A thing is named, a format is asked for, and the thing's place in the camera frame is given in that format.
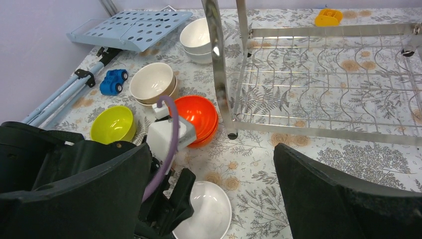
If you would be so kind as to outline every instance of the yellow-green bowl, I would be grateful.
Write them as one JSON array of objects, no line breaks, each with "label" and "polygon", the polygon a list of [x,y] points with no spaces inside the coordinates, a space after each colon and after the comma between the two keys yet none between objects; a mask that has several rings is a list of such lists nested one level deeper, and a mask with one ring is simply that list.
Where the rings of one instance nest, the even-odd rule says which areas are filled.
[{"label": "yellow-green bowl", "polygon": [[91,128],[93,141],[110,144],[115,141],[131,142],[136,133],[132,111],[125,106],[114,106],[103,111]]}]

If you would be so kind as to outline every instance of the toy car wheel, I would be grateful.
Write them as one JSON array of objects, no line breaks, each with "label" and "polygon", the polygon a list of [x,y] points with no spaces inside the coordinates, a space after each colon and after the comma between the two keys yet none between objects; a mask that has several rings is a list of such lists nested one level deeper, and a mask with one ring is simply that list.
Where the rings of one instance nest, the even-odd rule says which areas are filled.
[{"label": "toy car wheel", "polygon": [[121,74],[121,77],[122,77],[122,79],[125,81],[125,80],[127,80],[128,78],[129,78],[129,76],[128,76],[128,74],[127,74],[127,72],[125,71],[125,72],[123,72],[122,74]]},{"label": "toy car wheel", "polygon": [[117,91],[117,93],[120,93],[120,92],[121,92],[121,90],[123,90],[123,87],[121,86],[121,84],[120,84],[120,83],[117,83],[117,84],[116,84],[116,91]]}]

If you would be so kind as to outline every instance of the light blue plastic tray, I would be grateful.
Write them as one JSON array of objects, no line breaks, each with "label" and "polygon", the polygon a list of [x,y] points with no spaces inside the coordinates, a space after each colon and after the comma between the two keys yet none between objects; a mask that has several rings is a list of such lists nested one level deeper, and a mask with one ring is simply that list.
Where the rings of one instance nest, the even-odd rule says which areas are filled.
[{"label": "light blue plastic tray", "polygon": [[145,51],[191,16],[190,11],[123,11],[91,19],[66,35],[73,42]]}]

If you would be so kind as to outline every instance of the beige bowl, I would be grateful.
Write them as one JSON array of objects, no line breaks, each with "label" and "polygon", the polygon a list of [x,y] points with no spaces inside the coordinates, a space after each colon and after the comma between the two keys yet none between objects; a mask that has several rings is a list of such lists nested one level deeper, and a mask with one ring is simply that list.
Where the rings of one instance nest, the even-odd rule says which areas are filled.
[{"label": "beige bowl", "polygon": [[173,70],[165,63],[156,62],[142,67],[132,77],[130,93],[144,104],[156,103],[162,95],[170,95],[176,85]]},{"label": "beige bowl", "polygon": [[[175,77],[175,82],[176,82],[176,84],[175,84],[175,86],[174,86],[174,89],[173,89],[173,91],[171,92],[171,94],[169,95],[173,100],[176,100],[178,97],[179,97],[179,80],[177,80],[177,78]],[[154,102],[154,103],[152,103],[152,104],[146,104],[146,103],[144,103],[143,101],[140,101],[140,100],[138,100],[138,99],[136,99],[136,101],[138,102],[138,103],[140,103],[141,105],[143,105],[143,106],[146,106],[146,107],[151,107],[153,104],[155,104],[155,103],[157,103],[157,101],[158,101],[158,99],[157,99],[157,101],[156,102]]]}]

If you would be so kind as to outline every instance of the white bowl rim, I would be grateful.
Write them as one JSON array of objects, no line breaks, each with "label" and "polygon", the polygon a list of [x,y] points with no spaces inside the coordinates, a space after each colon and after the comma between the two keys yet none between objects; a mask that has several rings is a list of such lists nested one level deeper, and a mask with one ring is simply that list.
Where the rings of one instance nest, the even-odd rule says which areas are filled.
[{"label": "white bowl rim", "polygon": [[156,96],[154,96],[154,97],[150,97],[150,98],[146,98],[146,99],[144,99],[144,98],[139,98],[139,97],[136,97],[136,96],[132,93],[132,82],[134,82],[134,81],[133,81],[133,78],[135,78],[135,76],[136,76],[137,74],[139,74],[142,70],[146,69],[147,67],[151,67],[152,65],[163,65],[163,66],[165,66],[167,69],[170,69],[170,71],[172,72],[172,76],[173,76],[173,77],[172,77],[172,80],[170,81],[169,85],[173,82],[173,79],[175,78],[175,75],[174,75],[174,72],[173,72],[173,69],[171,68],[171,66],[170,66],[170,65],[168,65],[168,64],[166,64],[166,63],[164,63],[164,62],[154,62],[154,63],[148,64],[148,65],[146,65],[146,66],[142,67],[141,69],[139,69],[139,70],[135,73],[135,75],[133,75],[132,79],[130,79],[130,84],[129,84],[129,92],[130,92],[130,94],[131,94],[133,97],[135,97],[136,99],[138,99],[138,100],[146,101],[146,100],[150,100],[150,99],[152,99],[152,98],[156,97]]},{"label": "white bowl rim", "polygon": [[199,19],[196,19],[195,21],[193,21],[193,22],[191,22],[191,23],[189,23],[187,26],[185,26],[185,28],[183,28],[183,30],[182,30],[182,32],[180,33],[180,36],[179,36],[179,41],[180,41],[180,43],[183,45],[183,49],[184,49],[184,47],[189,47],[189,48],[199,48],[199,47],[203,47],[203,46],[206,46],[206,45],[208,45],[208,44],[211,44],[211,39],[207,42],[207,43],[205,43],[204,45],[200,45],[200,46],[188,46],[188,45],[186,45],[186,44],[184,44],[183,43],[183,41],[182,41],[182,35],[183,35],[183,32],[188,28],[188,26],[189,25],[191,25],[191,24],[193,24],[194,22],[197,22],[197,21],[203,21],[205,19],[205,22],[207,21],[207,18],[206,17],[203,17],[203,18],[199,18]]},{"label": "white bowl rim", "polygon": [[[227,234],[227,232],[228,232],[228,229],[230,228],[230,225],[231,225],[231,215],[232,215],[232,208],[231,208],[231,203],[230,203],[230,199],[228,198],[228,195],[225,193],[225,191],[219,186],[219,185],[217,185],[217,184],[215,184],[215,183],[212,183],[212,182],[209,182],[209,181],[196,181],[195,183],[194,183],[194,185],[195,184],[198,184],[198,183],[204,183],[204,184],[209,184],[209,185],[212,185],[213,187],[214,186],[216,186],[217,188],[218,188],[218,190],[221,190],[221,192],[223,192],[223,194],[225,195],[225,198],[227,199],[227,202],[228,202],[228,207],[229,207],[229,211],[230,211],[230,213],[229,213],[229,220],[228,220],[228,225],[227,225],[227,228],[225,229],[225,231],[224,231],[224,233],[223,233],[223,235],[220,237],[220,239],[223,239],[225,236],[226,236],[226,234]],[[176,234],[174,233],[174,231],[172,232],[173,233],[173,236],[176,238],[176,239],[180,239],[180,238],[178,238],[177,236],[176,236]]]},{"label": "white bowl rim", "polygon": [[207,55],[207,54],[210,54],[210,53],[211,53],[211,51],[210,51],[210,52],[203,53],[203,54],[194,54],[194,53],[190,53],[190,52],[189,52],[189,51],[187,51],[185,48],[183,48],[183,50],[184,50],[186,53],[188,53],[188,54],[190,54],[190,55],[194,55],[194,56],[204,56],[204,55]]},{"label": "white bowl rim", "polygon": [[[179,84],[179,80],[177,80],[177,77],[174,76],[174,78],[176,80],[176,83],[174,84],[174,88],[173,88],[172,92],[170,93],[170,95],[174,94],[174,92],[175,92],[175,90],[176,90],[176,88],[178,87],[178,84]],[[153,105],[153,104],[142,103],[137,98],[135,98],[135,100],[136,100],[136,102],[140,103],[143,106],[152,106]]]}]

